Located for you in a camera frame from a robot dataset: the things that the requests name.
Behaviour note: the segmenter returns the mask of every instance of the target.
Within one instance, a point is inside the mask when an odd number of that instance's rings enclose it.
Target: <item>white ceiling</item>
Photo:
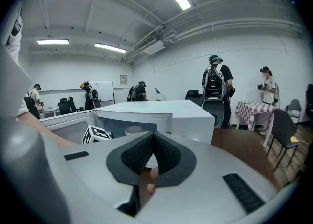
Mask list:
[[[154,34],[165,44],[230,26],[275,26],[299,30],[290,0],[23,0],[22,48],[32,55],[87,55],[133,63],[136,45]],[[162,24],[168,27],[161,30]],[[37,39],[69,39],[70,45],[38,45]],[[126,54],[94,47],[103,43]]]

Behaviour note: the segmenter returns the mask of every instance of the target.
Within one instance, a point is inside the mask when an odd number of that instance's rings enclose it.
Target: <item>finger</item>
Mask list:
[[[155,186],[153,184],[148,184],[147,185],[147,191],[149,195],[153,195],[155,192]]]
[[[154,168],[154,169],[152,169],[152,170],[150,171],[150,176],[151,176],[151,179],[152,179],[153,181],[156,180],[156,178],[158,177],[158,167],[156,167],[156,168]]]

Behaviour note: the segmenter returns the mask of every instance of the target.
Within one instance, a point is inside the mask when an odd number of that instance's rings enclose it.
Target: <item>white wall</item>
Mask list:
[[[119,76],[127,75],[129,85],[120,85]],[[90,56],[33,57],[29,72],[33,83],[42,87],[40,100],[44,107],[56,107],[60,98],[73,97],[76,107],[85,105],[85,92],[79,85],[89,81],[113,81],[115,103],[126,101],[133,83],[133,68],[124,63],[109,62]]]
[[[166,93],[167,100],[185,99],[189,90],[202,93],[202,76],[212,54],[222,57],[234,77],[232,124],[236,124],[238,101],[260,101],[257,84],[263,81],[259,72],[263,66],[270,68],[279,85],[280,107],[298,99],[305,108],[305,91],[313,83],[313,60],[306,41],[289,31],[232,29],[187,38],[136,63],[134,81],[146,82],[149,100],[155,100],[155,88]],[[304,110],[301,120],[305,120]]]

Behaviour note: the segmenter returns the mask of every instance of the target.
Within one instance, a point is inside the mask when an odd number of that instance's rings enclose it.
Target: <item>yellow object on chair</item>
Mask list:
[[[294,136],[290,138],[290,141],[291,141],[292,143],[299,142],[299,141],[297,140],[297,138],[294,137]]]

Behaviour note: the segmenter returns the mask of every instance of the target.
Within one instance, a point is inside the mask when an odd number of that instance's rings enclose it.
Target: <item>red and white tablecloth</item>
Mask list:
[[[262,125],[268,129],[273,120],[275,109],[276,107],[263,102],[253,101],[245,104],[239,101],[236,114],[247,123],[249,129],[252,129],[253,125]]]

